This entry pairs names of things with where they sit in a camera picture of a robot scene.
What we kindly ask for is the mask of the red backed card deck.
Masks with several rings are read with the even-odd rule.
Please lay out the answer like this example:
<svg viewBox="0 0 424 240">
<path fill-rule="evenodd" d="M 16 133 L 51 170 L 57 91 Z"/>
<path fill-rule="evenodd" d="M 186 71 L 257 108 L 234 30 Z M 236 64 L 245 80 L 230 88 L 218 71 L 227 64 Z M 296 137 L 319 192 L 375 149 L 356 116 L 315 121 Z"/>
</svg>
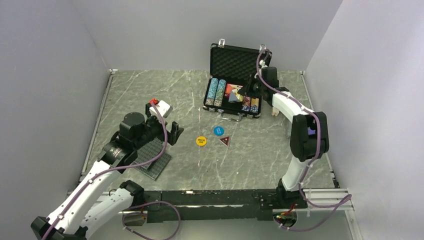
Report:
<svg viewBox="0 0 424 240">
<path fill-rule="evenodd" d="M 231 93 L 237 94 L 242 87 L 242 85 L 227 83 L 224 92 L 225 97 L 229 98 Z"/>
</svg>

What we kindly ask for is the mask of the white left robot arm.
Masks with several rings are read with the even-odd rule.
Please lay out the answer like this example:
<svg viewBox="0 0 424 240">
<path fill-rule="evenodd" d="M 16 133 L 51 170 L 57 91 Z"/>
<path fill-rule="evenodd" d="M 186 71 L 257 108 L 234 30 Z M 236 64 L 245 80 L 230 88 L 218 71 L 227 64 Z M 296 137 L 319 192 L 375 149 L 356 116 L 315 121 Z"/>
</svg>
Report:
<svg viewBox="0 0 424 240">
<path fill-rule="evenodd" d="M 103 147 L 84 179 L 47 217 L 38 216 L 30 227 L 38 240 L 88 240 L 113 215 L 125 209 L 137 210 L 145 202 L 144 189 L 127 180 L 107 199 L 97 203 L 105 189 L 125 170 L 156 162 L 167 145 L 174 145 L 184 131 L 174 121 L 166 129 L 165 118 L 173 108 L 152 99 L 145 114 L 130 112 L 119 130 Z"/>
</svg>

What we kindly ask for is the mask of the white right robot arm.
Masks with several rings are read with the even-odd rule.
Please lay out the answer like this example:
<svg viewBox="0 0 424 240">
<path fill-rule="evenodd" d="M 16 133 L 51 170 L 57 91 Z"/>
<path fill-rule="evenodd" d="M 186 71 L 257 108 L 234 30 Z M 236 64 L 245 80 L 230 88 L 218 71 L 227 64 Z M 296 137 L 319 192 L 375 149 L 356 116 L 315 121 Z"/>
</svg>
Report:
<svg viewBox="0 0 424 240">
<path fill-rule="evenodd" d="M 280 87 L 277 69 L 271 66 L 258 66 L 240 93 L 265 100 L 273 114 L 282 113 L 289 120 L 292 159 L 278 182 L 275 201 L 282 208 L 305 204 L 302 187 L 307 172 L 330 147 L 326 114 L 306 107 L 287 88 Z"/>
</svg>

